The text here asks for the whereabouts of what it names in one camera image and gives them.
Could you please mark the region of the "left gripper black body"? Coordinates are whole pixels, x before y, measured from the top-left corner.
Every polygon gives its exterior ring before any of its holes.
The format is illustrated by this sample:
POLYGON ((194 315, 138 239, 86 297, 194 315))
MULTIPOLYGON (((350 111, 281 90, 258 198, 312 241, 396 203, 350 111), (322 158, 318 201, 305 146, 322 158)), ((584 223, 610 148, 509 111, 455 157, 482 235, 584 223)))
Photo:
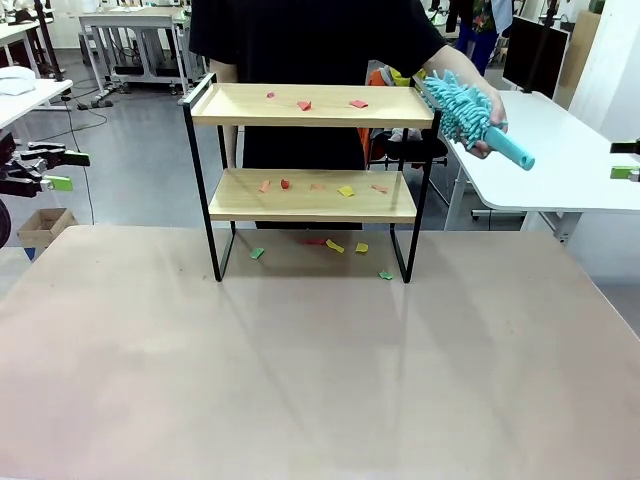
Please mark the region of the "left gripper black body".
POLYGON ((17 183, 9 175, 13 155, 16 152, 16 144, 10 132, 1 131, 1 193, 17 196, 19 194, 17 183))

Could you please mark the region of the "person's left hand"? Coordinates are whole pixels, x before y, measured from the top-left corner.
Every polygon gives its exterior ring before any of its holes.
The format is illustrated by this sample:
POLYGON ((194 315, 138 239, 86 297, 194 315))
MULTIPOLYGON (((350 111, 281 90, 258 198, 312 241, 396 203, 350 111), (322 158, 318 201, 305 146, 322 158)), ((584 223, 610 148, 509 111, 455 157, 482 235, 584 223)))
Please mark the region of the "person's left hand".
MULTIPOLYGON (((490 123, 493 126, 499 127, 503 132, 507 132, 507 114, 500 92, 488 83, 484 85, 478 85, 477 88, 482 91, 491 102, 490 123)), ((470 150, 470 152, 474 156, 484 159, 492 152, 492 149, 485 142, 478 141, 474 144, 474 147, 470 150)))

